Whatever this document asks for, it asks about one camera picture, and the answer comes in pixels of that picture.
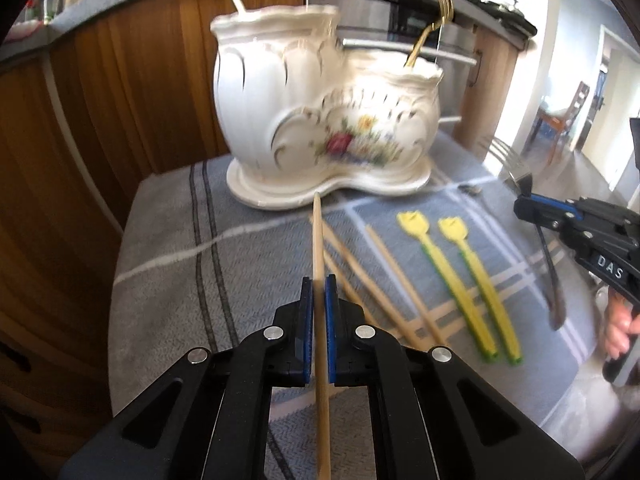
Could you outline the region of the right hand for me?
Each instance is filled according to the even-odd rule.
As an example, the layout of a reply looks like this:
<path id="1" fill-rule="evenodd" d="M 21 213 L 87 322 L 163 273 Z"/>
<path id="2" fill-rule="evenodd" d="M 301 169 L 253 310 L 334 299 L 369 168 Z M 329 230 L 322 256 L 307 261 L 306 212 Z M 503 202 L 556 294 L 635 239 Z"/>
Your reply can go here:
<path id="1" fill-rule="evenodd" d="M 628 301 L 615 289 L 608 289 L 603 344 L 608 356 L 617 360 L 630 349 L 630 337 L 639 333 L 639 317 L 631 314 Z"/>

